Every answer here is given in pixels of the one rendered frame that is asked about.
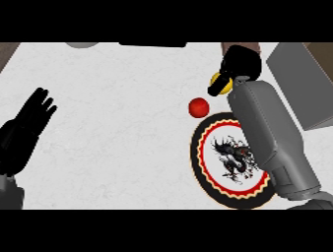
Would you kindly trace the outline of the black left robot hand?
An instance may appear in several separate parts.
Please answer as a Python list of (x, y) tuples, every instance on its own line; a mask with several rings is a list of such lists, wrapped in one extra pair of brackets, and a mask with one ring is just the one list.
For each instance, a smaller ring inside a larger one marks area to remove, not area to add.
[(30, 162), (56, 106), (49, 91), (37, 88), (18, 116), (0, 128), (0, 174), (16, 175)]

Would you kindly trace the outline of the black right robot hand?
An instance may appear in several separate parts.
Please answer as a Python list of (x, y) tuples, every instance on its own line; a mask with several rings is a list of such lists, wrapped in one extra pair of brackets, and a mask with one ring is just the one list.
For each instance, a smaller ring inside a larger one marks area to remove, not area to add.
[(219, 77), (209, 87), (209, 94), (218, 96), (225, 85), (237, 77), (247, 77), (249, 81), (256, 81), (262, 74), (262, 58), (256, 51), (233, 45), (224, 55), (221, 68), (219, 68)]

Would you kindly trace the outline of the yellow lemon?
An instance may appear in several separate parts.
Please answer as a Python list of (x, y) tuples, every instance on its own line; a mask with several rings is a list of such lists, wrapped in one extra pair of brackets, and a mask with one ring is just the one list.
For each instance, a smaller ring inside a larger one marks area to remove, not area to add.
[[(219, 75), (221, 75), (221, 74), (219, 74), (218, 72), (212, 75), (212, 78), (210, 78), (210, 81), (209, 81), (209, 85), (210, 85), (210, 86), (212, 86), (212, 84), (215, 83), (215, 81), (216, 81)], [(233, 89), (233, 79), (230, 78), (230, 82), (228, 82), (228, 84), (225, 85), (225, 87), (224, 87), (222, 91), (219, 92), (219, 94), (221, 94), (221, 95), (228, 94), (230, 91), (231, 91), (231, 89)]]

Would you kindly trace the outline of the grey cardboard box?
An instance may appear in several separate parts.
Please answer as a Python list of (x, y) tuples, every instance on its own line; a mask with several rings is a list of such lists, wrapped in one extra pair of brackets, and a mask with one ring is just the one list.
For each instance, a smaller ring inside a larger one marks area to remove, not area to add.
[(280, 42), (267, 60), (305, 131), (333, 126), (333, 82), (311, 55), (310, 42)]

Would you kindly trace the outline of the black rimmed dragon plate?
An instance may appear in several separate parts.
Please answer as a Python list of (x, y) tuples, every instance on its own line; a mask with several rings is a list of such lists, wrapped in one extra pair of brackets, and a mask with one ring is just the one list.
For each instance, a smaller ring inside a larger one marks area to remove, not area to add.
[(231, 112), (201, 122), (191, 141), (191, 164), (201, 187), (225, 207), (252, 210), (271, 201), (271, 176), (258, 165)]

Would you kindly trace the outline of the brown object behind hand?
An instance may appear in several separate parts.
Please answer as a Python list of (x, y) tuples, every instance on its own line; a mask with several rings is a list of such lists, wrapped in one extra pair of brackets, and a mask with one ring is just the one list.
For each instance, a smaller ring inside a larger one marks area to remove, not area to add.
[(239, 45), (241, 47), (252, 49), (253, 51), (256, 51), (259, 53), (259, 55), (262, 53), (262, 48), (261, 48), (259, 42), (222, 42), (221, 43), (222, 55), (225, 55), (225, 53), (233, 45)]

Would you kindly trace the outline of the red round fruit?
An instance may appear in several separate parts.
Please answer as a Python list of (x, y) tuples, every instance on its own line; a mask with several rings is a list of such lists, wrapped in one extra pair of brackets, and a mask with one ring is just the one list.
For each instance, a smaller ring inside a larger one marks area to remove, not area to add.
[(201, 97), (194, 98), (190, 102), (190, 114), (196, 118), (203, 118), (209, 115), (209, 102)]

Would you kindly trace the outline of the black flat appliance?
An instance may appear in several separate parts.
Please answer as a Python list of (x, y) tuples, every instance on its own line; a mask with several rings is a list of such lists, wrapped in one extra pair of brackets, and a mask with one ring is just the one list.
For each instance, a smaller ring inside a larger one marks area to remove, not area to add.
[(120, 42), (125, 46), (142, 46), (142, 47), (173, 47), (184, 48), (188, 42)]

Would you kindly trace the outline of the grey round object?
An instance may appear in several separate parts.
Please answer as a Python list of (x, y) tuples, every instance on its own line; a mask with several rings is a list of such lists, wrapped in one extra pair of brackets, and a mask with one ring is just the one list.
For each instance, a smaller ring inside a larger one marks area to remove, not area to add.
[(67, 44), (73, 48), (90, 48), (93, 47), (99, 42), (67, 42)]

